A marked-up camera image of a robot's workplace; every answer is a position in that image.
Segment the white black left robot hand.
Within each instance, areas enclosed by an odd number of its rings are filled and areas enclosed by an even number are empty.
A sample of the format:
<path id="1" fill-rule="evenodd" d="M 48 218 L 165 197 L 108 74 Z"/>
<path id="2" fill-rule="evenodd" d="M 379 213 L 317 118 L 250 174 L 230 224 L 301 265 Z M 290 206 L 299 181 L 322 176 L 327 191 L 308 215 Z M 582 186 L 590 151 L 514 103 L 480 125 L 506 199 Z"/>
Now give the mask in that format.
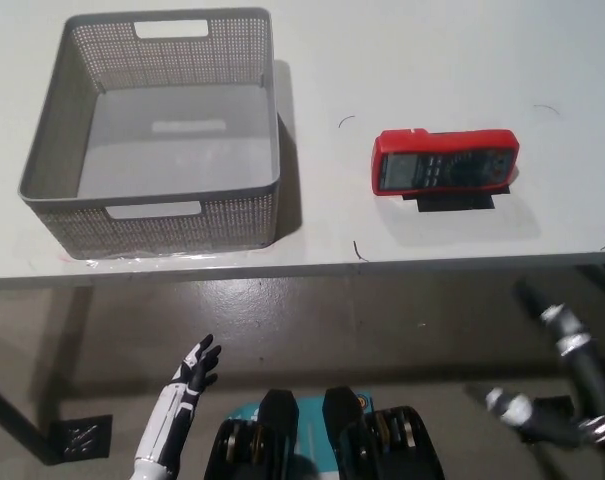
<path id="1" fill-rule="evenodd" d="M 209 334 L 179 364 L 162 389 L 135 453 L 135 479 L 175 479 L 198 401 L 218 375 L 213 371 L 221 347 Z"/>

